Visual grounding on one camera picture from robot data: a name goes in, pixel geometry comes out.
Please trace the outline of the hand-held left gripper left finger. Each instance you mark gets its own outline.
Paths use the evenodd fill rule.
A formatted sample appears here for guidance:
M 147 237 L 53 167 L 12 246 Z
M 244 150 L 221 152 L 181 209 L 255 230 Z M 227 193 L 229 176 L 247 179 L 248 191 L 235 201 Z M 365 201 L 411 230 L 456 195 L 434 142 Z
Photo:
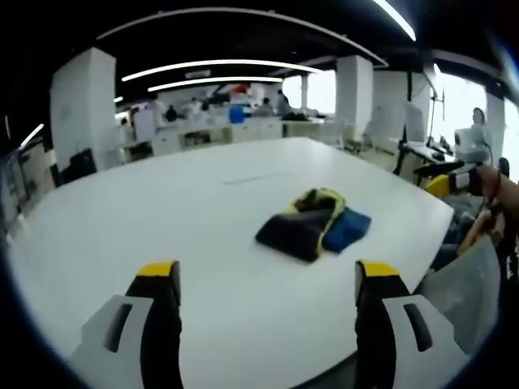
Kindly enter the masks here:
M 91 388 L 180 388 L 180 264 L 142 267 L 82 327 L 71 367 Z

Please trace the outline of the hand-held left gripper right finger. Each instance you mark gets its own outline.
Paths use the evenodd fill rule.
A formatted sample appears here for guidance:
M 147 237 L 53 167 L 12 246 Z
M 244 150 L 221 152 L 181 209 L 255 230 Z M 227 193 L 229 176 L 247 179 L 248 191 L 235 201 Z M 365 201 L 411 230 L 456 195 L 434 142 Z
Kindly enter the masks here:
M 357 388 L 445 388 L 468 361 L 453 325 L 399 271 L 355 264 Z

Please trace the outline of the person's right hand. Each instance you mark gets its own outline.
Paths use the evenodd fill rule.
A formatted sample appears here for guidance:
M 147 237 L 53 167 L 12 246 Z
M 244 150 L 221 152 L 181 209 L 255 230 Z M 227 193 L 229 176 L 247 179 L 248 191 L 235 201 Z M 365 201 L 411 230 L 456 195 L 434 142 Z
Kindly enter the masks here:
M 487 206 L 492 209 L 499 202 L 502 173 L 490 165 L 481 165 L 477 167 L 477 171 L 481 180 L 483 197 L 487 201 Z

